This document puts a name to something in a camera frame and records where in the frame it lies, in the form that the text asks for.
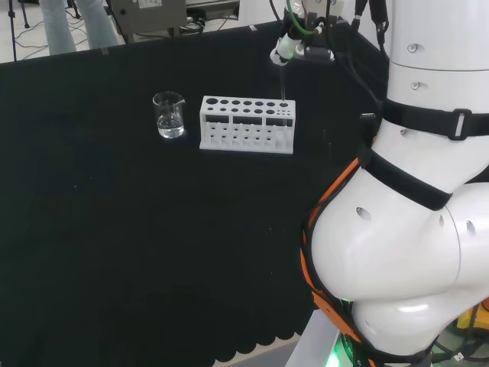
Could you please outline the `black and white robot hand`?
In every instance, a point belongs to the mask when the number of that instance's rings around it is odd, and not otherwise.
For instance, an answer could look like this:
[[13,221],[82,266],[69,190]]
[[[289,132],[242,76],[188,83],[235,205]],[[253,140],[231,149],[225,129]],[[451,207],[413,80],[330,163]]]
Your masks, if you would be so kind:
[[270,52],[270,60],[273,64],[283,67],[292,59],[303,60],[305,47],[300,39],[294,40],[287,34],[280,37],[276,47]]

